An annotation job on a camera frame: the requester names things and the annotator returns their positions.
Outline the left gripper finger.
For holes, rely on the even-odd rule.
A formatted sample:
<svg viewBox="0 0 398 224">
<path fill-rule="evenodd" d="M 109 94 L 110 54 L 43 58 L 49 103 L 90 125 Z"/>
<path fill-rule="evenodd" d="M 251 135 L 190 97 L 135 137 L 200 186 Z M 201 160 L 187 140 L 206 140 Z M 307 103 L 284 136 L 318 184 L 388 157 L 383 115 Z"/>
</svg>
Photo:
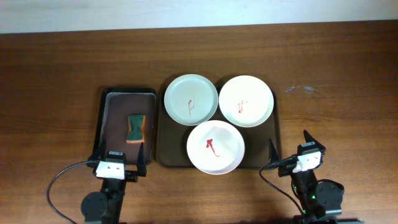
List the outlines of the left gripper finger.
<svg viewBox="0 0 398 224">
<path fill-rule="evenodd" d="M 104 159 L 104 154 L 106 150 L 106 141 L 102 140 L 99 146 L 93 151 L 91 155 L 92 161 L 102 161 Z"/>
<path fill-rule="evenodd" d="M 145 177 L 147 175 L 143 142 L 141 143 L 139 148 L 136 167 L 137 167 L 137 176 Z"/>
</svg>

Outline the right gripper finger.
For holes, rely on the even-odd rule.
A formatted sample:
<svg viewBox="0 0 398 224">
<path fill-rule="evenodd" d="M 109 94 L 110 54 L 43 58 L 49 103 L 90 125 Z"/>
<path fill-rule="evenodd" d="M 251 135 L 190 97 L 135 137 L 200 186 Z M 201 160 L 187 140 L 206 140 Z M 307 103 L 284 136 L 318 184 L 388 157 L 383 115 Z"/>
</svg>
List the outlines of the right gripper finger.
<svg viewBox="0 0 398 224">
<path fill-rule="evenodd" d="M 306 143 L 313 142 L 317 147 L 323 148 L 323 145 L 319 143 L 306 129 L 303 130 L 303 135 Z"/>
<path fill-rule="evenodd" d="M 268 163 L 274 163 L 279 161 L 279 156 L 277 153 L 277 149 L 275 148 L 272 139 L 269 139 L 269 160 Z"/>
</svg>

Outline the green and orange sponge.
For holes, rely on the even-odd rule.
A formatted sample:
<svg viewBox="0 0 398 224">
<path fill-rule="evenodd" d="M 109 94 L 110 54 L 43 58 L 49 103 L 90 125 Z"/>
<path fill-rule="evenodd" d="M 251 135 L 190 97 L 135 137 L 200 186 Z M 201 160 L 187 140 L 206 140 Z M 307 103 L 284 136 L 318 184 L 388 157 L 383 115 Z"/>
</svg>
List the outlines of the green and orange sponge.
<svg viewBox="0 0 398 224">
<path fill-rule="evenodd" d="M 126 142 L 128 144 L 141 143 L 145 141 L 146 117 L 142 114 L 130 115 L 127 117 L 128 132 Z"/>
</svg>

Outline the white plate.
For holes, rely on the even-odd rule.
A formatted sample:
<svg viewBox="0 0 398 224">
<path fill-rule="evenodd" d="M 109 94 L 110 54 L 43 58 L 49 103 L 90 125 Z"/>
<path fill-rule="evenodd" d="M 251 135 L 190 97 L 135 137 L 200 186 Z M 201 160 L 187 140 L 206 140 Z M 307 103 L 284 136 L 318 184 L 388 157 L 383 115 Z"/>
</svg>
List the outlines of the white plate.
<svg viewBox="0 0 398 224">
<path fill-rule="evenodd" d="M 271 116 L 274 98 L 264 81 L 254 76 L 241 75 L 222 86 L 219 107 L 230 123 L 251 128 L 259 126 Z"/>
<path fill-rule="evenodd" d="M 168 115 L 177 123 L 196 126 L 215 114 L 218 92 L 215 85 L 204 76 L 182 75 L 166 88 L 164 106 Z"/>
<path fill-rule="evenodd" d="M 195 127 L 187 139 L 190 162 L 206 174 L 231 172 L 240 165 L 244 153 L 241 133 L 225 121 L 206 121 Z"/>
</svg>

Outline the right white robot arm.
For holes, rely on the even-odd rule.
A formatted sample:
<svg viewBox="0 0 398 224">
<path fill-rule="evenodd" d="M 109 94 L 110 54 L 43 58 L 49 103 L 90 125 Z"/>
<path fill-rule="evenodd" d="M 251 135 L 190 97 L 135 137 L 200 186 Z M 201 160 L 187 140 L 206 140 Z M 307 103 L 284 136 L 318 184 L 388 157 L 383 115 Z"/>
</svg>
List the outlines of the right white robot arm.
<svg viewBox="0 0 398 224">
<path fill-rule="evenodd" d="M 303 132 L 305 143 L 297 147 L 297 153 L 279 159 L 273 142 L 269 142 L 269 163 L 265 169 L 277 169 L 279 177 L 290 176 L 290 187 L 295 195 L 290 199 L 300 214 L 294 223 L 337 223 L 342 214 L 343 185 L 329 179 L 317 179 L 314 170 L 323 164 L 326 147 Z"/>
</svg>

